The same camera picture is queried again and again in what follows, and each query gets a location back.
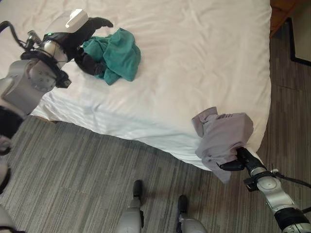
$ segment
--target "bed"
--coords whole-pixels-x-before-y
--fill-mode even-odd
[[[194,153],[200,138],[191,118],[216,106],[220,114],[246,112],[254,122],[248,147],[260,147],[271,93],[268,0],[2,0],[0,20],[25,40],[75,8],[113,22],[97,36],[134,34],[142,54],[136,78],[108,86],[69,62],[70,87],[47,93],[32,115],[139,140],[208,170]],[[3,78],[22,50],[9,30],[0,44]]]

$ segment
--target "floor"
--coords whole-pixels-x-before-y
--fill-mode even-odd
[[[290,61],[287,25],[271,40],[271,80],[270,118],[258,154],[269,168],[310,183],[311,67]],[[243,185],[246,171],[223,185],[212,173],[143,143],[35,117],[14,145],[6,157],[13,177],[0,202],[29,233],[113,232],[136,179],[145,186],[144,233],[175,232],[181,194],[208,233],[279,232],[260,193]],[[311,205],[308,188],[282,184],[298,205]]]

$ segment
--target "teal towel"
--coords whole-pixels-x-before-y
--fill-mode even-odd
[[[83,43],[84,52],[96,62],[102,62],[107,69],[97,78],[104,79],[108,85],[119,78],[133,81],[140,63],[140,50],[135,45],[133,34],[120,28],[107,37],[93,36]]]

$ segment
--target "cable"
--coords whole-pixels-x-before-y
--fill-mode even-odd
[[[298,180],[298,179],[294,179],[294,178],[291,178],[291,177],[284,176],[284,175],[282,175],[280,172],[276,172],[276,173],[274,173],[274,175],[275,175],[276,177],[281,178],[281,179],[284,179],[284,180],[287,180],[287,181],[291,181],[291,182],[294,182],[294,183],[297,183],[297,184],[306,186],[306,187],[308,187],[308,188],[311,188],[311,184],[309,184],[309,183],[307,183],[307,182],[304,182],[304,181],[301,181],[301,180]],[[304,214],[306,214],[306,213],[308,213],[308,212],[310,212],[310,211],[311,211],[311,207],[302,210],[302,212],[303,212]]]
[[[294,179],[294,178],[291,178],[291,177],[284,176],[284,175],[282,175],[279,172],[274,173],[274,175],[277,176],[277,177],[280,177],[280,178],[282,178],[284,180],[291,181],[291,182],[294,182],[294,183],[298,183],[298,184],[301,184],[301,185],[306,186],[308,188],[311,188],[311,184],[309,184],[307,182],[304,182],[304,181],[301,181],[301,180],[298,180],[298,179]]]
[[[10,27],[12,36],[15,39],[16,43],[18,43],[19,46],[26,50],[25,46],[21,43],[22,41],[18,39],[13,25],[9,21],[3,21],[2,23],[0,23],[0,33],[7,27]]]

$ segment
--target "white bed sheet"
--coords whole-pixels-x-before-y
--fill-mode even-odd
[[[195,155],[200,138],[191,118],[217,106],[219,113],[246,112],[254,122],[248,146],[262,141],[270,108],[269,0],[3,0],[0,20],[20,39],[43,36],[61,12],[83,8],[131,31],[142,59],[133,82],[108,86],[64,66],[72,84],[46,94],[33,115],[94,132],[139,140],[208,170]],[[0,77],[22,50],[9,30],[0,35]]]

